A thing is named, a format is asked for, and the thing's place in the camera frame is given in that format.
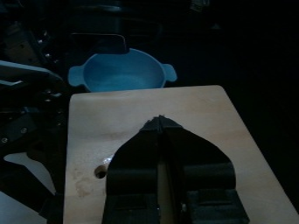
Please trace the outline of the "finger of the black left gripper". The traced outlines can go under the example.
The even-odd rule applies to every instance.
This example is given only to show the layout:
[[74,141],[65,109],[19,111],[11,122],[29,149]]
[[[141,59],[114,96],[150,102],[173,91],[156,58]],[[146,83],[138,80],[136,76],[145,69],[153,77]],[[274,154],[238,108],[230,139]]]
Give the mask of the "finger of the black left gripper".
[[[22,164],[5,161],[9,154],[23,152],[50,174],[54,192]],[[62,224],[65,149],[59,143],[37,142],[26,146],[0,145],[0,192],[29,207],[46,224]]]

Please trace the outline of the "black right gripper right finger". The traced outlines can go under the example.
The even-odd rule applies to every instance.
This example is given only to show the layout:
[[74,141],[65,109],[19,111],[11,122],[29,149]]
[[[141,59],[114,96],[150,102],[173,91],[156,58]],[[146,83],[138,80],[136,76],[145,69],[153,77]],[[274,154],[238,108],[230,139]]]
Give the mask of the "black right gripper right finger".
[[248,224],[228,156],[172,119],[158,123],[177,224]]

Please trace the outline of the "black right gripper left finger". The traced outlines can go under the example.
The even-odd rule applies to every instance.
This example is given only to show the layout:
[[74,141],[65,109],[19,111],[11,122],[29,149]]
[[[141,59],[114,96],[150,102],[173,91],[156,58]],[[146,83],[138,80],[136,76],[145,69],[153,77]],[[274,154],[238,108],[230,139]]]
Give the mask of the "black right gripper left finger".
[[157,204],[158,119],[120,146],[106,168],[101,224],[160,224]]

